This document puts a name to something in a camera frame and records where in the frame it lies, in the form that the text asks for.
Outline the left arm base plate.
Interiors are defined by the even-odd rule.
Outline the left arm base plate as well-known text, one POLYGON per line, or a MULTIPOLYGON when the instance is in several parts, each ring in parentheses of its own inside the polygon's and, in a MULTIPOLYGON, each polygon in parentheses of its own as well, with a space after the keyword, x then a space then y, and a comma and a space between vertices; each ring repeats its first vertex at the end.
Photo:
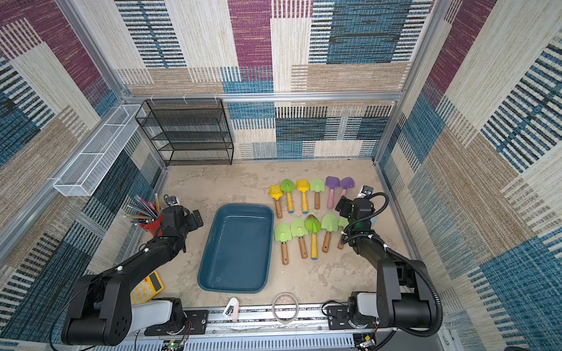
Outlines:
POLYGON ((208 310, 173 312, 168 322, 148 327, 144 336, 203 335, 206 332, 208 310))

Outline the purple shovel long pink handle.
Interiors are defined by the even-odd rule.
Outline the purple shovel long pink handle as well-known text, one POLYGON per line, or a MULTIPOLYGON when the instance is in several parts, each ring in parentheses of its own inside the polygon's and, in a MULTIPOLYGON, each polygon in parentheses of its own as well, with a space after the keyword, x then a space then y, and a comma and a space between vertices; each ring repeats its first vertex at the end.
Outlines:
POLYGON ((329 188, 329 197, 327 201, 327 208, 333 209, 335 201, 335 190, 340 187, 340 179, 335 176, 326 177, 326 186, 329 188))

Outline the yellow shovel wooden handle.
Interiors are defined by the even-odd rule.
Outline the yellow shovel wooden handle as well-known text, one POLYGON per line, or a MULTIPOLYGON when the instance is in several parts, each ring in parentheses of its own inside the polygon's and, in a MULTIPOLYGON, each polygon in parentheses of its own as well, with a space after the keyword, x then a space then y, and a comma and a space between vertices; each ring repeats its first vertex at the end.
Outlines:
POLYGON ((275 201, 276 215, 278 219, 282 219, 282 208, 280 199, 284 195, 279 185, 269 187, 269 195, 275 201))

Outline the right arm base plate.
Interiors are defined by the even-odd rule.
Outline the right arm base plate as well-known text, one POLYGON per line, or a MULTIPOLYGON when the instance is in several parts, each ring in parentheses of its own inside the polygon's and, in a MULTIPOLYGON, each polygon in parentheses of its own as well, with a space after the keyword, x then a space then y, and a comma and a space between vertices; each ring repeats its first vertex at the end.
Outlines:
POLYGON ((321 310, 327 317, 329 330, 374 329, 379 319, 350 310, 346 305, 327 304, 321 310))

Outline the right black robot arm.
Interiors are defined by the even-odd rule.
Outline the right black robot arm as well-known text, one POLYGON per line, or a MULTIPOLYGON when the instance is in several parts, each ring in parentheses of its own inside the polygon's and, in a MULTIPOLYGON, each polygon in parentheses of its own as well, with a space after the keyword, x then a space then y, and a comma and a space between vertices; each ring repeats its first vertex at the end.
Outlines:
POLYGON ((342 196, 335 210, 348 224, 342 245, 348 244, 375 269, 376 315, 382 328, 397 328, 417 337, 438 333, 443 323, 443 304, 426 265, 393 250, 371 226, 371 219, 389 205, 384 192, 353 200, 342 196))

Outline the bright green shovel yellow handle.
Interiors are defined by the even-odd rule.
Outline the bright green shovel yellow handle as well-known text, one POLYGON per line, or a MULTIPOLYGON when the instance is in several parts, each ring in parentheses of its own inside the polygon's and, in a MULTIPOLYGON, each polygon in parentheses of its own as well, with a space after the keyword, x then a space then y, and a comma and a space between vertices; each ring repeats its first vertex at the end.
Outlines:
POLYGON ((311 258, 313 260, 318 259, 318 241, 317 241, 317 233, 321 231, 321 222, 319 219, 310 214, 307 216, 306 220, 304 221, 305 227, 308 231, 312 234, 312 241, 311 241, 311 258))

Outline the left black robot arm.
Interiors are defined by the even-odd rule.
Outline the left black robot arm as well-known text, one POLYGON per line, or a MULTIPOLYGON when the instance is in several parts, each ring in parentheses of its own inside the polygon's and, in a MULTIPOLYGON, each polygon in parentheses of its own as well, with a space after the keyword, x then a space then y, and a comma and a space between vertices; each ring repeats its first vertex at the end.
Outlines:
POLYGON ((203 226, 199 211, 181 205, 161 213, 161 223, 143 249, 97 275, 82 276, 62 308, 66 313, 61 340, 65 345, 116 346, 133 322, 130 293, 154 270, 186 252, 187 234, 203 226))

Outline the light green shovel wooden handle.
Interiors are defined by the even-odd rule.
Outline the light green shovel wooden handle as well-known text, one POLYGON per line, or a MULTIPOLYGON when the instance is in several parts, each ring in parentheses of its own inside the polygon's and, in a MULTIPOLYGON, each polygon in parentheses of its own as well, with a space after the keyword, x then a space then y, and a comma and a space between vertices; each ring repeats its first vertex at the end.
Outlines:
POLYGON ((332 234, 339 228, 338 218, 332 213, 327 213, 321 221, 321 228, 326 231, 322 251, 328 253, 332 234))

